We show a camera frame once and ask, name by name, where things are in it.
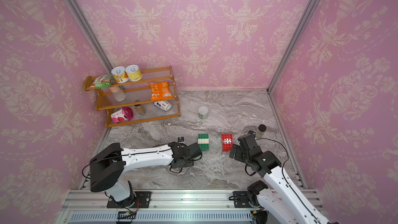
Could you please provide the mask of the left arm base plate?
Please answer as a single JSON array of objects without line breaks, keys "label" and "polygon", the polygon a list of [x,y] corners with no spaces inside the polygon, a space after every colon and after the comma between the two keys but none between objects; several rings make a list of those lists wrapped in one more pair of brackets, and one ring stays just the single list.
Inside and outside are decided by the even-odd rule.
[{"label": "left arm base plate", "polygon": [[138,208],[147,209],[151,201],[151,191],[135,191],[132,196],[127,199],[116,202],[115,199],[110,196],[107,202],[107,208]]}]

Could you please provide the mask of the white lego brick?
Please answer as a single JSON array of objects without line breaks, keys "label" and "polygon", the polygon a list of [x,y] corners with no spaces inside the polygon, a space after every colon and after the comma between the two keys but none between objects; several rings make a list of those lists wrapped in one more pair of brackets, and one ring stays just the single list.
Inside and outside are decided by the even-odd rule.
[{"label": "white lego brick", "polygon": [[209,144],[209,139],[198,139],[198,144]]}]

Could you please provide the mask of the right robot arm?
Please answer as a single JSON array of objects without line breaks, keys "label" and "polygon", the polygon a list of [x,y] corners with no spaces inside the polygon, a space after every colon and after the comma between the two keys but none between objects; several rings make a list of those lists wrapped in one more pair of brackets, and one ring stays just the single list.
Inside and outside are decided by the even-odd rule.
[{"label": "right robot arm", "polygon": [[253,134],[240,136],[230,151],[230,158],[242,162],[245,171],[261,180],[247,187],[249,203],[270,212],[282,224],[330,224],[300,191],[271,151],[262,151]]}]

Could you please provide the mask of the red lego brick front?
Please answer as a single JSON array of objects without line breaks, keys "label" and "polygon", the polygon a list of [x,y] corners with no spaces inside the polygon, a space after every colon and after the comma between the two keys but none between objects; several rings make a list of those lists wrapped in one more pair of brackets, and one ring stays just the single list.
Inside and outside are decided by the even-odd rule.
[{"label": "red lego brick front", "polygon": [[233,144],[223,144],[222,145],[222,151],[226,152],[226,151],[230,151],[233,147]]}]

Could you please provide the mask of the red lego brick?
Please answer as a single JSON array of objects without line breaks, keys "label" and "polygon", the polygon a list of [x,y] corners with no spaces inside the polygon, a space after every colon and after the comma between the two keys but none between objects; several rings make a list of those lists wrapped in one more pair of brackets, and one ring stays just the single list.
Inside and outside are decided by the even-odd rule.
[{"label": "red lego brick", "polygon": [[231,147],[233,145],[233,140],[231,139],[223,139],[222,140],[223,147]]},{"label": "red lego brick", "polygon": [[233,135],[231,135],[231,134],[223,134],[221,136],[221,138],[222,138],[223,142],[226,142],[226,143],[233,142]]},{"label": "red lego brick", "polygon": [[230,151],[233,147],[233,144],[223,144],[222,145],[222,151],[226,152],[226,151]]}]

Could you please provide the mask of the green lego brick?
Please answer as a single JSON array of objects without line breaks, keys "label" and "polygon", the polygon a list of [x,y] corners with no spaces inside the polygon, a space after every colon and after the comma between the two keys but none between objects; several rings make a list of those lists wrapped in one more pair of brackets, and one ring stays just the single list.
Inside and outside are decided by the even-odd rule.
[{"label": "green lego brick", "polygon": [[200,148],[202,151],[209,150],[209,144],[200,144]]},{"label": "green lego brick", "polygon": [[208,134],[199,134],[198,139],[199,140],[209,139],[209,136],[208,136]]}]

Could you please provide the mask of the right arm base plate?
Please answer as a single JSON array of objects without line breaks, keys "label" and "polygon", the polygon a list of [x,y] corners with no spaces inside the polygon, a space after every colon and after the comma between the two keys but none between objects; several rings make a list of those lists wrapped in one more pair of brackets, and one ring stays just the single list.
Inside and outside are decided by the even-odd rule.
[{"label": "right arm base plate", "polygon": [[234,191],[229,200],[234,202],[235,208],[255,208],[260,206],[257,197],[250,191]]}]

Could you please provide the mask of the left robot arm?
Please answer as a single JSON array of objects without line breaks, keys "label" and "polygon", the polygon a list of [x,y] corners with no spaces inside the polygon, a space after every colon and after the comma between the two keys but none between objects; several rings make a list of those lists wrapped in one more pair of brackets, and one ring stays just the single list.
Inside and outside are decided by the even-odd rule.
[{"label": "left robot arm", "polygon": [[194,162],[201,158],[202,151],[197,143],[170,142],[144,149],[122,148],[120,143],[112,143],[88,164],[90,191],[104,192],[118,207],[130,207],[140,200],[133,192],[131,182],[120,179],[122,174],[157,166],[169,167],[173,173],[178,169],[180,173],[183,168],[194,166]]}]

